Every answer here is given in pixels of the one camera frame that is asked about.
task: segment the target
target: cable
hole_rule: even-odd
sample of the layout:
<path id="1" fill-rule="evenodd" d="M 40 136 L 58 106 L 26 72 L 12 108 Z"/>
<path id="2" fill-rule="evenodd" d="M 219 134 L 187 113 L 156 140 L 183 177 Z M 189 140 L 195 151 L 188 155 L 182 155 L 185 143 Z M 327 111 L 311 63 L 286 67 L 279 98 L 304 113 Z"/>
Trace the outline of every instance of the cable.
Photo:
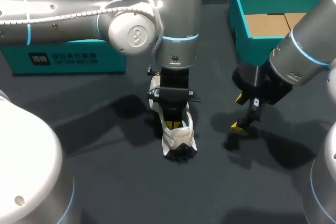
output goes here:
<path id="1" fill-rule="evenodd" d="M 107 14 L 107 13 L 118 13 L 118 12 L 138 13 L 138 14 L 142 14 L 142 15 L 146 16 L 149 19 L 154 19 L 155 18 L 154 14 L 152 14 L 150 12 L 147 12 L 147 11 L 144 11 L 142 9 L 133 8 L 133 7 L 115 7 L 115 8 L 92 10 L 92 11 L 88 11 L 88 12 L 73 13 L 73 14 L 67 14 L 67 15 L 61 15 L 61 16 L 53 16 L 53 17 L 46 17 L 46 18 L 35 18 L 35 19 L 30 19 L 30 20 L 26 20 L 26 19 L 0 20 L 0 26 L 48 23 L 48 22 L 66 20 L 66 19 L 84 18 L 84 17 L 96 16 L 96 15 Z"/>
<path id="2" fill-rule="evenodd" d="M 156 52 L 160 47 L 160 44 L 163 40 L 163 24 L 161 22 L 161 17 L 159 13 L 159 7 L 158 7 L 158 0 L 148 0 L 149 3 L 152 5 L 152 8 L 154 10 L 154 16 L 156 18 L 156 23 L 159 24 L 160 26 L 160 31 L 159 31 L 159 37 L 157 38 L 157 41 L 155 43 L 155 46 L 153 48 L 152 54 L 156 56 Z"/>

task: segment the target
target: table surface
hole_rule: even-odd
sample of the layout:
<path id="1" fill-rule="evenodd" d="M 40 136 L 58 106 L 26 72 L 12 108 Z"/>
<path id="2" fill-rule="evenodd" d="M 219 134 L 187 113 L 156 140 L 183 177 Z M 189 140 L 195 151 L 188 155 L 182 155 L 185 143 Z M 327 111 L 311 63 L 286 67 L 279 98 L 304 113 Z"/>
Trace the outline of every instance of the table surface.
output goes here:
<path id="1" fill-rule="evenodd" d="M 335 120 L 327 73 L 266 106 L 254 136 L 231 131 L 246 112 L 235 104 L 236 66 L 228 0 L 204 0 L 190 88 L 198 154 L 163 158 L 161 126 L 150 113 L 151 57 L 129 57 L 125 75 L 13 77 L 0 56 L 0 88 L 44 119 L 67 152 L 85 224 L 306 224 L 302 185 Z M 239 143 L 229 152 L 226 141 Z"/>

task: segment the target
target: screw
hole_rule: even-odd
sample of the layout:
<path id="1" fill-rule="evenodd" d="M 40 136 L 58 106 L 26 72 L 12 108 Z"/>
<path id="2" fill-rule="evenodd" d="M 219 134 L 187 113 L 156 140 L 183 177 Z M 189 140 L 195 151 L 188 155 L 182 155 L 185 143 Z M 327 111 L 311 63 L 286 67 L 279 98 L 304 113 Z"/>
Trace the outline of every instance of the screw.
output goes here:
<path id="1" fill-rule="evenodd" d="M 174 63 L 178 62 L 178 60 L 179 60 L 179 59 L 178 59 L 178 56 L 175 55 L 175 56 L 172 57 L 172 61 L 173 61 Z"/>
<path id="2" fill-rule="evenodd" d="M 15 204 L 17 204 L 18 206 L 22 207 L 25 205 L 25 200 L 22 196 L 16 196 L 14 199 Z"/>

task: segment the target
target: teal cardboard box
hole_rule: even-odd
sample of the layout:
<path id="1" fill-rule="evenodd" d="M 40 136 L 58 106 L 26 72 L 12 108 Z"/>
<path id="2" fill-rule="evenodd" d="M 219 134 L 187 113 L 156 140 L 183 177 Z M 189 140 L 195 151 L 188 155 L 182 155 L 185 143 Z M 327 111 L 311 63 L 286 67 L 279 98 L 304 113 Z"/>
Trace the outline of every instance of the teal cardboard box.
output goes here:
<path id="1" fill-rule="evenodd" d="M 256 66 L 320 0 L 231 0 L 229 24 L 239 62 Z"/>
<path id="2" fill-rule="evenodd" d="M 7 46 L 0 50 L 14 74 L 120 73 L 126 69 L 125 56 L 103 40 Z"/>

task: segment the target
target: sneaker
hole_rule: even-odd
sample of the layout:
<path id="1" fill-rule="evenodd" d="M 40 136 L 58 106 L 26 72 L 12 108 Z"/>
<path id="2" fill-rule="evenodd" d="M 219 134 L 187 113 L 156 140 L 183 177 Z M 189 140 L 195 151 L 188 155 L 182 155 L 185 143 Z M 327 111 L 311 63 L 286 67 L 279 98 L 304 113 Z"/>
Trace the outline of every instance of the sneaker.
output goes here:
<path id="1" fill-rule="evenodd" d="M 160 76 L 153 76 L 150 90 L 158 92 L 160 87 Z M 194 123 L 189 111 L 189 104 L 183 110 L 182 124 L 180 127 L 170 129 L 165 122 L 162 108 L 157 102 L 149 99 L 149 106 L 152 111 L 159 114 L 162 125 L 162 151 L 163 155 L 169 159 L 186 159 L 193 157 L 197 153 L 194 139 Z"/>

